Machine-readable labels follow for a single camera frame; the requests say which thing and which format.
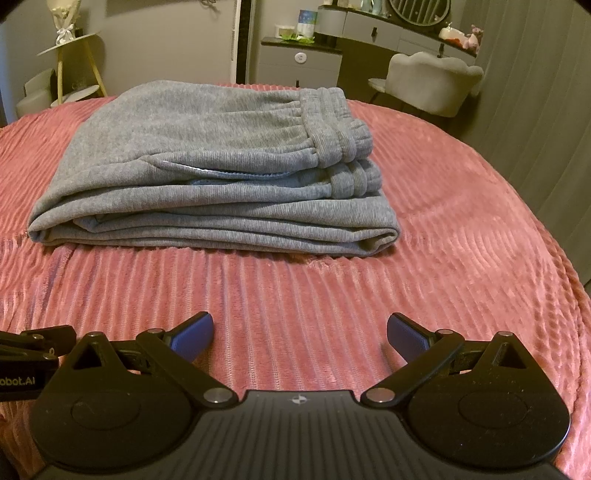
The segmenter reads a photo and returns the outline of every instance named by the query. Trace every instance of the metal pivot screw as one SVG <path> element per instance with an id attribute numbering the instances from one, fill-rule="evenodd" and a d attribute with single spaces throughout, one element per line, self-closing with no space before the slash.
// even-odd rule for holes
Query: metal pivot screw
<path id="1" fill-rule="evenodd" d="M 365 396 L 376 403 L 386 403 L 392 401 L 396 394 L 389 388 L 372 388 L 368 390 Z"/>
<path id="2" fill-rule="evenodd" d="M 233 392 L 223 387 L 210 388 L 203 394 L 203 398 L 209 403 L 226 403 L 233 397 Z"/>

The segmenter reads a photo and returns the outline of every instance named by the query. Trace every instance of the black countertop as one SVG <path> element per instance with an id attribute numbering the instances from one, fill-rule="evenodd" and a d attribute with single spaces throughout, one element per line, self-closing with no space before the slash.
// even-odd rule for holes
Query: black countertop
<path id="1" fill-rule="evenodd" d="M 371 14 L 369 12 L 363 12 L 361 10 L 357 10 L 355 8 L 348 8 L 348 7 L 339 7 L 337 5 L 320 5 L 318 7 L 318 10 L 321 9 L 325 9 L 325 10 L 341 10 L 341 11 L 345 11 L 345 12 L 351 12 L 354 14 L 359 14 L 359 15 L 365 15 L 366 17 L 371 17 L 371 18 L 375 18 L 376 20 L 381 20 L 383 22 L 387 22 L 387 23 L 391 23 L 394 25 L 398 25 L 399 27 L 405 28 L 406 30 L 411 30 L 413 32 L 416 32 L 418 34 L 424 35 L 425 37 L 428 38 L 432 38 L 434 40 L 437 40 L 441 43 L 445 43 L 445 45 L 448 45 L 450 47 L 455 48 L 456 50 L 462 51 L 464 53 L 467 53 L 468 55 L 471 55 L 473 57 L 476 57 L 476 54 L 472 51 L 469 50 L 464 50 L 463 48 L 459 47 L 457 44 L 455 43 L 451 43 L 448 42 L 447 40 L 443 40 L 441 38 L 439 38 L 439 32 L 441 31 L 441 27 L 437 27 L 436 31 L 434 30 L 429 30 L 428 28 L 425 27 L 416 27 L 415 25 L 409 24 L 404 22 L 403 20 L 399 19 L 396 14 L 393 14 L 391 17 L 387 18 L 387 17 L 382 17 L 381 15 L 374 15 Z"/>
<path id="2" fill-rule="evenodd" d="M 276 47 L 291 47 L 291 48 L 297 48 L 299 50 L 317 50 L 317 51 L 325 51 L 327 53 L 337 53 L 337 54 L 342 53 L 338 48 L 333 48 L 328 45 L 322 45 L 318 42 L 301 43 L 296 40 L 283 40 L 282 38 L 276 38 L 276 37 L 263 38 L 261 40 L 261 45 L 272 45 L 272 46 L 276 46 Z"/>

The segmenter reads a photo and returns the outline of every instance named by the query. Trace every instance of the cabinet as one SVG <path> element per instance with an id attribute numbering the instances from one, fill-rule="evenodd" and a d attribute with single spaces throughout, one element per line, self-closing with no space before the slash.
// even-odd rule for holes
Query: cabinet
<path id="1" fill-rule="evenodd" d="M 261 41 L 257 83 L 302 88 L 336 87 L 342 55 L 336 48 Z"/>

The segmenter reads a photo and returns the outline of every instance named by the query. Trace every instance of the chair leg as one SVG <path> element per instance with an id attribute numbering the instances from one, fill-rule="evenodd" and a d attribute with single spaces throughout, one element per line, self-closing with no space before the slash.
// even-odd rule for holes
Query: chair leg
<path id="1" fill-rule="evenodd" d="M 107 96 L 107 90 L 105 89 L 105 84 L 103 83 L 103 79 L 100 76 L 99 69 L 96 66 L 95 59 L 92 56 L 92 50 L 90 49 L 90 45 L 88 45 L 88 41 L 86 39 L 83 40 L 84 49 L 86 50 L 86 56 L 88 57 L 88 61 L 90 62 L 90 66 L 92 67 L 92 72 L 95 74 L 95 78 L 97 83 L 100 87 L 100 92 L 103 94 L 103 97 Z"/>
<path id="2" fill-rule="evenodd" d="M 373 102 L 375 101 L 375 99 L 378 97 L 378 95 L 379 95 L 380 93 L 381 93 L 381 92 L 375 92 L 375 93 L 372 95 L 372 97 L 371 97 L 371 100 L 369 101 L 369 103 L 373 103 Z"/>
<path id="3" fill-rule="evenodd" d="M 57 104 L 61 105 L 64 99 L 64 53 L 63 48 L 57 49 Z"/>

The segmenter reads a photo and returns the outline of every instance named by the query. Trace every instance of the gray curtain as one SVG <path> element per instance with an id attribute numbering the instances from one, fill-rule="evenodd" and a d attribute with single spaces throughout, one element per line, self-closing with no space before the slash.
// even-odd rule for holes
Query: gray curtain
<path id="1" fill-rule="evenodd" d="M 0 128 L 6 125 L 6 115 L 4 114 L 4 105 L 2 104 L 2 92 L 0 92 Z"/>
<path id="2" fill-rule="evenodd" d="M 574 0 L 468 0 L 480 95 L 450 133 L 519 192 L 591 280 L 591 15 Z"/>

